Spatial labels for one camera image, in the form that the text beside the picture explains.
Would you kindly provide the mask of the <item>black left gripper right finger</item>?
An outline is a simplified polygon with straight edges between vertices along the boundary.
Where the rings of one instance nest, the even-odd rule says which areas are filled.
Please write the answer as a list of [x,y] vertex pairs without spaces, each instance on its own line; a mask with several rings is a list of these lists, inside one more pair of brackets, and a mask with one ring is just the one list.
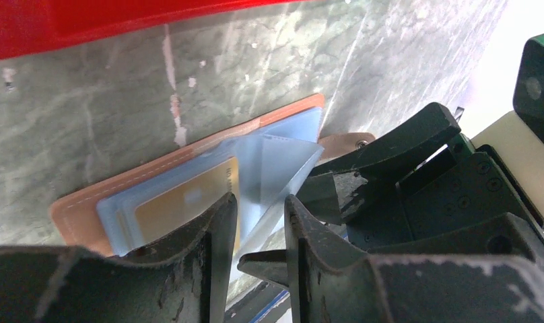
[[370,254],[285,200],[294,322],[544,322],[544,274],[518,256]]

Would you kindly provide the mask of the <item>tan leather card holder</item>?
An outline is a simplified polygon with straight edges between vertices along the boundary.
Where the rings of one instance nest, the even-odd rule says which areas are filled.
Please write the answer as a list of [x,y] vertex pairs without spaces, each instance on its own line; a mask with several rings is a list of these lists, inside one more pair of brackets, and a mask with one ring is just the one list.
[[280,202],[300,189],[316,164],[373,142],[371,133],[320,137],[324,103],[322,94],[308,96],[74,192],[51,205],[50,218],[67,244],[125,256],[140,248],[137,206],[235,157],[238,260],[281,227]]

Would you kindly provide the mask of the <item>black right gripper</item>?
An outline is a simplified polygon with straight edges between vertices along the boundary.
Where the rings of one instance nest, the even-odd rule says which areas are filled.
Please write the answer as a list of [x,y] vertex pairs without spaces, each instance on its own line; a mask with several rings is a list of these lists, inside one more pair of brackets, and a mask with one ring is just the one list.
[[544,218],[489,145],[460,159],[443,151],[404,179],[460,131],[432,102],[315,167],[296,196],[320,221],[349,222],[349,241],[367,252],[513,255],[544,268]]

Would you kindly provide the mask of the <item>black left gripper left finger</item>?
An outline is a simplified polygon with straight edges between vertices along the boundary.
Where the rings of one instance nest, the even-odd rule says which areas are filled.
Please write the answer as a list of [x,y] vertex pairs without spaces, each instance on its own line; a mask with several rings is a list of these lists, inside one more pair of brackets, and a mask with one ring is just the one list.
[[237,201],[124,257],[79,246],[0,246],[0,322],[222,322]]

